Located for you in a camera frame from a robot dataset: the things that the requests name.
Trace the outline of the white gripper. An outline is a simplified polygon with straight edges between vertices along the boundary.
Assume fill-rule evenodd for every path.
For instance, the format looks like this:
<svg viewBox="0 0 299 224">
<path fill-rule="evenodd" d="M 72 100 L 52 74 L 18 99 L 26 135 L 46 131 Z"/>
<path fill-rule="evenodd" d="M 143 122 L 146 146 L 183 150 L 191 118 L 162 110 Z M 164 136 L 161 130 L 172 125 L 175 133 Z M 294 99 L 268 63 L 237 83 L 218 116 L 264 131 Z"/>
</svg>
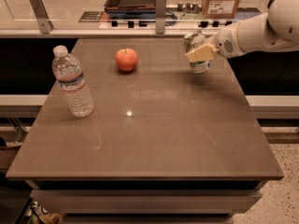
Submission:
<svg viewBox="0 0 299 224">
<path fill-rule="evenodd" d="M 238 26 L 238 22 L 225 26 L 206 40 L 208 44 L 189 46 L 186 48 L 186 58 L 190 63 L 195 63 L 213 60 L 217 52 L 225 58 L 244 55 L 245 51 L 240 47 L 237 39 Z"/>
</svg>

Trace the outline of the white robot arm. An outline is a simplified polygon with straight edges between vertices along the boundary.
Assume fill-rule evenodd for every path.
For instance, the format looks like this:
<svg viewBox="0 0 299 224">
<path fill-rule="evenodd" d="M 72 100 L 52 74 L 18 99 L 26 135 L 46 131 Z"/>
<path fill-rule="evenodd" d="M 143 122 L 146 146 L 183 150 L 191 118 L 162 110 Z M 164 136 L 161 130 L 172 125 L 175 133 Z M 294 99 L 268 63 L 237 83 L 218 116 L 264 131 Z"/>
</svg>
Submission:
<svg viewBox="0 0 299 224">
<path fill-rule="evenodd" d="M 189 62 L 225 58 L 253 51 L 299 50 L 299 0 L 274 0 L 268 10 L 247 20 L 225 26 L 201 45 L 186 53 Z"/>
</svg>

